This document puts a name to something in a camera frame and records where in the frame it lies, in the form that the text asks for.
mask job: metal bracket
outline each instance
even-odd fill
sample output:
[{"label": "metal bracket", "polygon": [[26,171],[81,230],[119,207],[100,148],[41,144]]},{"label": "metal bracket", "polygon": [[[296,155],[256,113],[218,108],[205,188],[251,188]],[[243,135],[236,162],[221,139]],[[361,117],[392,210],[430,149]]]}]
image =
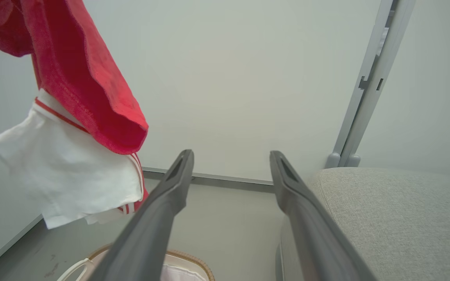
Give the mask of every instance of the metal bracket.
[{"label": "metal bracket", "polygon": [[369,78],[368,78],[367,81],[364,81],[364,76],[362,76],[361,82],[359,82],[359,88],[360,89],[367,89],[369,87],[369,82],[370,82]]}]

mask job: gray fabric ottoman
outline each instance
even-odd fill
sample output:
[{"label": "gray fabric ottoman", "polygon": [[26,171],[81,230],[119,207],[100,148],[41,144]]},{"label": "gray fabric ottoman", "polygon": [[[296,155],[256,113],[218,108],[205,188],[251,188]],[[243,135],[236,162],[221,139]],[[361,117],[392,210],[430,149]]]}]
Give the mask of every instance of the gray fabric ottoman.
[{"label": "gray fabric ottoman", "polygon": [[[335,168],[306,183],[378,280],[450,280],[450,176]],[[280,260],[302,280],[287,219]]]}]

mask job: gray floor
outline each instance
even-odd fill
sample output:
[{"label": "gray floor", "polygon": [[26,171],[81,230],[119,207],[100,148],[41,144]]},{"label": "gray floor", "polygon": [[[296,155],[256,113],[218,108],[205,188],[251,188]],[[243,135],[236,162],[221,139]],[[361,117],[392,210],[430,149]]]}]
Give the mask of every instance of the gray floor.
[{"label": "gray floor", "polygon": [[[149,192],[157,182],[145,180]],[[192,184],[168,247],[204,260],[218,281],[274,281],[283,217],[272,193]],[[52,230],[41,221],[0,258],[0,281],[56,280],[113,242],[130,218],[90,226],[80,219]]]}]

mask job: red stripe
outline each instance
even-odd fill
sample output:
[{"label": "red stripe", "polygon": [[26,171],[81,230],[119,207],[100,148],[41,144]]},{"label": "red stripe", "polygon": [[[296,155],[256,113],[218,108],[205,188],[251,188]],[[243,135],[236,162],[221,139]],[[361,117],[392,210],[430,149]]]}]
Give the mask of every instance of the red stripe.
[{"label": "red stripe", "polygon": [[[133,156],[133,154],[130,154],[130,156],[135,160],[135,162],[137,162],[138,164],[140,164],[139,161],[137,161],[138,156],[136,156],[136,158]],[[138,175],[138,179],[140,180],[140,190],[143,193],[142,195],[142,199],[143,196],[145,195],[145,193],[143,192],[143,188],[144,188],[144,181],[143,181],[143,172],[141,171],[141,166],[137,166],[138,169],[140,169],[140,174],[141,174],[141,178],[140,178],[140,174]]]},{"label": "red stripe", "polygon": [[138,158],[138,154],[133,153],[134,156],[136,157],[136,161],[138,162],[138,165],[140,166],[140,171],[141,171],[141,164],[140,164],[140,159]]},{"label": "red stripe", "polygon": [[82,130],[82,131],[85,132],[85,133],[88,133],[88,131],[87,131],[85,128],[79,126],[78,124],[72,122],[72,121],[71,121],[70,119],[68,119],[67,117],[65,117],[65,116],[63,116],[62,114],[60,114],[60,113],[56,112],[55,110],[51,109],[48,105],[45,105],[42,101],[38,100],[38,98],[36,98],[34,101],[36,102],[37,105],[39,105],[40,107],[42,107],[42,108],[43,108],[44,110],[46,110],[47,112],[49,112],[49,113],[55,115],[56,117],[60,118],[62,121],[64,121],[64,122],[66,122],[66,123],[68,123],[68,124],[70,124],[70,125],[72,125],[72,126],[78,128],[79,130]]}]

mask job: laundry basket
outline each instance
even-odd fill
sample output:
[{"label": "laundry basket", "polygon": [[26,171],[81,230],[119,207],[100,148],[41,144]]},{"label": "laundry basket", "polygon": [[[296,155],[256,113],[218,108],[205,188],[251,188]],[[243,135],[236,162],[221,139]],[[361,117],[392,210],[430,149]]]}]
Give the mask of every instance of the laundry basket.
[{"label": "laundry basket", "polygon": [[[57,281],[87,281],[95,267],[109,251],[112,244],[105,245],[67,269]],[[181,251],[167,251],[162,265],[161,281],[214,281],[214,276],[207,264]],[[77,270],[82,272],[76,279],[70,277]]]}]

